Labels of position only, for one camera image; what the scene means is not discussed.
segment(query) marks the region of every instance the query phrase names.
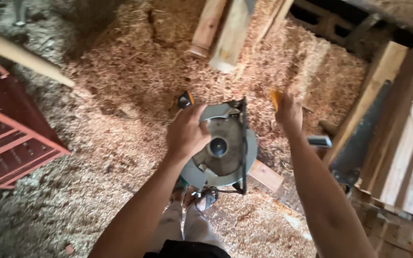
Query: foot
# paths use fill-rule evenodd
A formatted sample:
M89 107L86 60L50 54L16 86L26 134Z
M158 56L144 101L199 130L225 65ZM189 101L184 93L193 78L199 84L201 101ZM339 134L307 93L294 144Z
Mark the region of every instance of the foot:
M199 211L209 209L218 198L218 192L213 190L206 190L203 192L202 197L197 199L196 205Z
M174 202L178 201L178 202L181 202L181 204L182 204L185 195L186 195L186 191L177 190L177 191L174 191L172 193L172 199L173 199Z
M184 183L181 177L179 177L172 191L172 201L179 201L182 204L184 196L186 195L186 189L186 183Z

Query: wooden post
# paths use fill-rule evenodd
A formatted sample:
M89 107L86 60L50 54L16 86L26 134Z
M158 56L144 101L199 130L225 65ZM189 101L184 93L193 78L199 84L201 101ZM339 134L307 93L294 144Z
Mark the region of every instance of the wooden post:
M192 38L192 53L201 57L208 56L226 2L227 0L206 0L199 25Z
M231 72L238 61L255 0L234 0L209 64L224 73Z
M50 77L66 86L74 86L74 82L60 73L60 67L44 60L25 48L0 36L0 56L17 62L23 66Z

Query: hand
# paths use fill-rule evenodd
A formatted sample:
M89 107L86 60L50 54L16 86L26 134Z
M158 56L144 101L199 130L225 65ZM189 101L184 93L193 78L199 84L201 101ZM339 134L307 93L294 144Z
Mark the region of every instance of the hand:
M302 134L302 106L287 93L280 93L275 119L283 126L288 138Z
M168 127L168 153L188 161L211 141L208 121L199 123L206 105L187 106Z

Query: wood block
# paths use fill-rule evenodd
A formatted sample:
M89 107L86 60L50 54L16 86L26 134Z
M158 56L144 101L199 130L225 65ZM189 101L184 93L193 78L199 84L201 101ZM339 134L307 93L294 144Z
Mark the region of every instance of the wood block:
M399 248L410 250L413 238L413 225L404 223L402 225L389 224L383 239Z
M192 38L192 53L201 57L208 56L226 2L227 0L206 0L199 25Z
M390 41L377 52L369 68L368 75L363 82L361 97L356 101L347 119L339 127L333 140L332 148L329 149L323 158L323 162L326 165L329 166L336 158L364 113L366 113L366 110L382 89L385 81L394 81L407 51L407 47Z
M281 183L283 183L283 177L281 175L258 160L256 160L251 167L250 176L254 177L272 191L277 191Z
M237 65L255 0L233 0L209 64L224 73Z

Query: red metal frame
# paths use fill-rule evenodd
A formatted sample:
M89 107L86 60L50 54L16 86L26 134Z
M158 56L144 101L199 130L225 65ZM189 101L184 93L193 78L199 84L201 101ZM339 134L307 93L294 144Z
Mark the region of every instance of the red metal frame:
M25 94L0 65L0 188L70 152Z

